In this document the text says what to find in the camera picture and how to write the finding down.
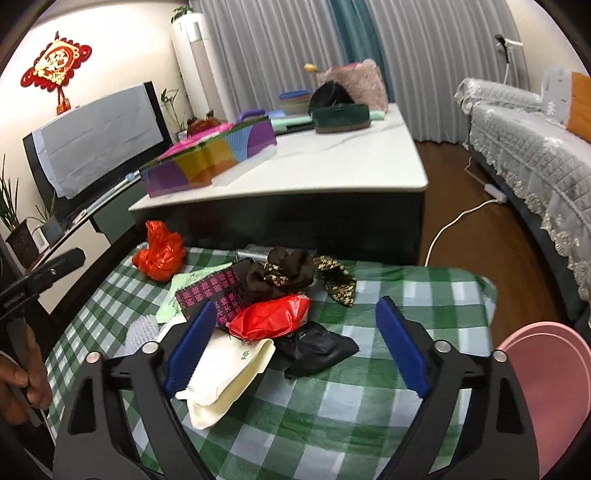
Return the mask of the person's left hand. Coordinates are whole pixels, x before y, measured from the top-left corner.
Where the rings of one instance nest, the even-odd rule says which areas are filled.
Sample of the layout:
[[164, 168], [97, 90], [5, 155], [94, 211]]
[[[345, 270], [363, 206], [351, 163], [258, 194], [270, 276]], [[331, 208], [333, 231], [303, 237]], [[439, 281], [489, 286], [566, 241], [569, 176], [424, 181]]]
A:
[[25, 325], [24, 342], [28, 355], [26, 369], [1, 356], [1, 416], [10, 426], [29, 422], [29, 407], [47, 410], [52, 400], [41, 351], [28, 325]]

